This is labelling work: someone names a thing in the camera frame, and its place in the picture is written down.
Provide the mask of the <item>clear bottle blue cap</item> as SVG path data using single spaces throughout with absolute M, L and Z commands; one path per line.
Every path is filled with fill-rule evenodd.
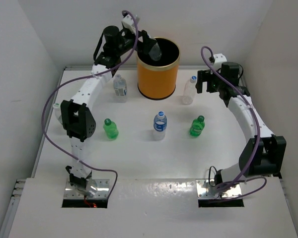
M 153 61 L 159 61 L 161 59 L 161 49 L 155 38 L 151 38 L 152 47 L 149 51 L 149 56 Z

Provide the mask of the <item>clear bottle white QR cap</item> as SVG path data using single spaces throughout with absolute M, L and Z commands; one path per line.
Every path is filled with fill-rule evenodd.
M 120 74 L 115 75 L 113 88 L 118 102 L 125 103 L 127 101 L 127 83 Z

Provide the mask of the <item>blue label water bottle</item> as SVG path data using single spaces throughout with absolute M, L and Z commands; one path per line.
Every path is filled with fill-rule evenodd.
M 155 140 L 162 140 L 167 129 L 167 117 L 163 111 L 159 111 L 153 119 L 153 137 Z

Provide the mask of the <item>clear bottle green white cap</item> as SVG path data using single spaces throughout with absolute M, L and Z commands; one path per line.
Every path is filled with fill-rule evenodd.
M 53 110 L 54 110 L 54 114 L 55 114 L 55 117 L 57 118 L 58 122 L 60 124 L 63 124 L 60 104 L 59 103 L 54 103 L 53 104 Z

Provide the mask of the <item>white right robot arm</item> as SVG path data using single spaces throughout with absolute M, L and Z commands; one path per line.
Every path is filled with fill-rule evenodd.
M 278 175 L 287 144 L 283 136 L 275 135 L 265 125 L 252 104 L 249 90 L 239 85 L 242 74 L 239 68 L 237 63 L 223 62 L 219 71 L 208 69 L 197 73 L 197 92 L 202 92 L 203 83 L 207 84 L 207 92 L 218 92 L 246 140 L 237 164 L 218 170 L 214 180 L 207 182 L 210 192 L 218 196 L 241 182 Z

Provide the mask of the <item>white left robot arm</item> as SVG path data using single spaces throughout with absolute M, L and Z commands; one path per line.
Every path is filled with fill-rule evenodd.
M 93 54 L 91 78 L 83 83 L 78 92 L 68 101 L 61 103 L 63 128 L 70 138 L 73 163 L 66 167 L 70 184 L 78 190 L 87 192 L 92 186 L 92 170 L 82 164 L 87 158 L 85 146 L 96 130 L 96 121 L 91 109 L 106 83 L 115 75 L 121 56 L 135 48 L 137 52 L 153 60 L 161 58 L 157 40 L 145 30 L 133 31 L 126 27 L 106 27 Z

